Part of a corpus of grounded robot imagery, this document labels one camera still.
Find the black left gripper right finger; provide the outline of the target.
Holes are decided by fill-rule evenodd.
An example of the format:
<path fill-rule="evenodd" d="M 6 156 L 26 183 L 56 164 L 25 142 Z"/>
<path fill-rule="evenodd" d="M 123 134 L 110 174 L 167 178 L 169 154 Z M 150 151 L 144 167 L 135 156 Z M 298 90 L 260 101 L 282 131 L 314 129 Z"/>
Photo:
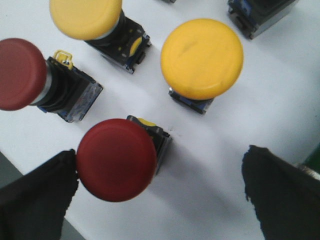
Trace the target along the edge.
<path fill-rule="evenodd" d="M 320 238 L 320 173 L 307 167 L 306 159 L 291 165 L 255 145 L 243 156 L 246 198 L 266 240 Z"/>

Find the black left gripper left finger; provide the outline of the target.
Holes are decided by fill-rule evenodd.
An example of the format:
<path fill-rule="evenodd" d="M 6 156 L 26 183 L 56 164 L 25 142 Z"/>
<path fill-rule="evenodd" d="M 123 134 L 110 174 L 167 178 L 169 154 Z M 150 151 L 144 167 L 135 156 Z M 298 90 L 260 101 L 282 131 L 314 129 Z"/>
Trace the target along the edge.
<path fill-rule="evenodd" d="M 0 189 L 2 240 L 59 240 L 78 189 L 76 155 L 64 150 Z"/>

